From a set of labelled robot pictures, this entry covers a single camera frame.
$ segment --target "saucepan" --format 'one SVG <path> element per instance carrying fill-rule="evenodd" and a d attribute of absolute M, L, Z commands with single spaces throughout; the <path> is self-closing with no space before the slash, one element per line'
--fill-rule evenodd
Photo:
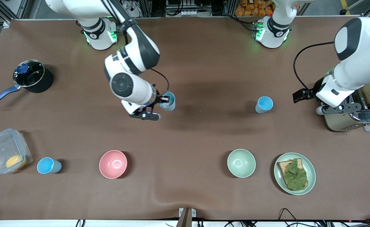
<path fill-rule="evenodd" d="M 49 89 L 53 83 L 53 74 L 39 61 L 27 60 L 20 63 L 12 75 L 14 86 L 0 93 L 0 100 L 6 95 L 19 91 L 21 88 L 29 92 L 41 93 Z"/>

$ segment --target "table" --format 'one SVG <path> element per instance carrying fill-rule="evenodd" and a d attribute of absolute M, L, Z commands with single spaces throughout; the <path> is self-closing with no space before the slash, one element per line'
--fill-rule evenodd
<path fill-rule="evenodd" d="M 0 175 L 0 219 L 155 219 L 178 216 L 180 207 L 205 219 L 277 219 L 283 207 L 298 219 L 370 218 L 370 133 L 331 132 L 315 113 L 318 103 L 292 101 L 302 88 L 292 70 L 296 53 L 333 40 L 349 19 L 296 18 L 278 49 L 252 43 L 228 18 L 139 20 L 161 51 L 156 69 L 176 95 L 174 112 L 156 108 L 159 122 L 129 118 L 109 89 L 103 61 L 121 43 L 94 50 L 72 20 L 13 21 L 0 35 L 0 91 L 13 85 L 12 72 L 26 59 L 48 65 L 55 82 L 44 93 L 20 91 L 0 101 L 0 131 L 22 132 L 34 159 Z M 327 45 L 302 53 L 296 67 L 312 86 L 337 63 Z M 152 71 L 142 77 L 166 86 Z M 262 95 L 274 108 L 255 114 Z M 255 156 L 251 177 L 227 170 L 236 148 Z M 98 162 L 112 149 L 130 166 L 110 180 Z M 274 161 L 286 152 L 315 167 L 306 195 L 286 194 L 273 178 Z M 37 173 L 47 156 L 62 160 L 62 173 Z"/>

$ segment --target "plate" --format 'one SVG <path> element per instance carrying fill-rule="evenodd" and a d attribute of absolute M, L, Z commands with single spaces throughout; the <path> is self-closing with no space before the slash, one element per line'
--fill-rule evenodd
<path fill-rule="evenodd" d="M 300 190 L 300 191 L 292 191 L 287 188 L 283 178 L 282 178 L 282 173 L 280 172 L 278 162 L 282 161 L 289 161 L 293 160 L 294 158 L 301 158 L 301 162 L 303 164 L 303 169 L 307 172 L 307 181 L 308 185 L 305 189 Z M 313 164 L 308 160 L 308 158 L 304 157 L 301 154 L 298 153 L 286 153 L 282 154 L 275 162 L 275 167 L 273 168 L 273 172 L 275 174 L 275 179 L 276 182 L 279 184 L 279 186 L 287 193 L 290 193 L 292 195 L 304 195 L 311 191 L 315 185 L 315 170 L 313 167 Z"/>

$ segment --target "bread slice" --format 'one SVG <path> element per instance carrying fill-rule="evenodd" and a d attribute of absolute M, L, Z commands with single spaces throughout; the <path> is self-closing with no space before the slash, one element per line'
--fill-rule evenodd
<path fill-rule="evenodd" d="M 285 180 L 285 172 L 286 172 L 286 170 L 287 170 L 287 168 L 288 168 L 288 165 L 290 164 L 290 163 L 292 163 L 293 162 L 293 160 L 289 160 L 289 161 L 281 161 L 281 162 L 278 162 L 277 163 L 277 165 L 279 166 L 279 169 L 280 169 L 280 172 L 282 173 L 282 178 L 283 178 L 283 181 Z M 298 158 L 297 159 L 297 168 L 299 168 L 299 169 L 302 169 L 303 168 L 303 163 L 301 162 L 301 158 Z"/>

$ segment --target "blue cup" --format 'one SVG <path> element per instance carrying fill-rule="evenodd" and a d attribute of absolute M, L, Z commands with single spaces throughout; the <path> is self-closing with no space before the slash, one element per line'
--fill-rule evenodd
<path fill-rule="evenodd" d="M 255 106 L 255 111 L 259 114 L 264 114 L 268 110 L 272 109 L 273 101 L 267 96 L 262 96 L 258 99 L 257 105 Z"/>
<path fill-rule="evenodd" d="M 36 169 L 40 174 L 57 173 L 61 169 L 61 163 L 53 158 L 46 157 L 38 162 Z"/>
<path fill-rule="evenodd" d="M 172 92 L 165 92 L 163 96 L 168 96 L 170 98 L 169 102 L 159 103 L 161 108 L 165 111 L 171 112 L 175 109 L 175 95 Z"/>

